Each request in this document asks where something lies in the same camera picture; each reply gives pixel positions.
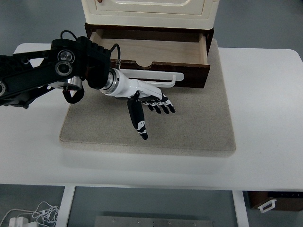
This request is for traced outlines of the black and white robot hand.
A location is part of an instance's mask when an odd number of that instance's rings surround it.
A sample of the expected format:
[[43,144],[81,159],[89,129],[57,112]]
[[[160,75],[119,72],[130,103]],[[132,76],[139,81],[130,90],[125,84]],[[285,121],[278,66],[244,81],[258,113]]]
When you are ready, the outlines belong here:
[[175,108],[160,88],[137,79],[129,79],[122,71],[111,68],[107,82],[100,90],[107,96],[126,98],[133,127],[144,139],[148,139],[142,105],[157,113],[175,113]]

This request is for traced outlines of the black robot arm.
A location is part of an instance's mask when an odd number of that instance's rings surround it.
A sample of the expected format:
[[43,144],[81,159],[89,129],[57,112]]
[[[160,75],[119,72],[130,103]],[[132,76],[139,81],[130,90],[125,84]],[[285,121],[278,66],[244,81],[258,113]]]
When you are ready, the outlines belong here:
[[55,88],[62,89],[68,103],[75,104],[83,98],[84,88],[71,80],[86,80],[97,90],[105,87],[113,50],[117,50],[120,65],[118,44],[108,50],[84,36],[55,39],[50,50],[1,55],[0,104],[27,109],[36,98]]

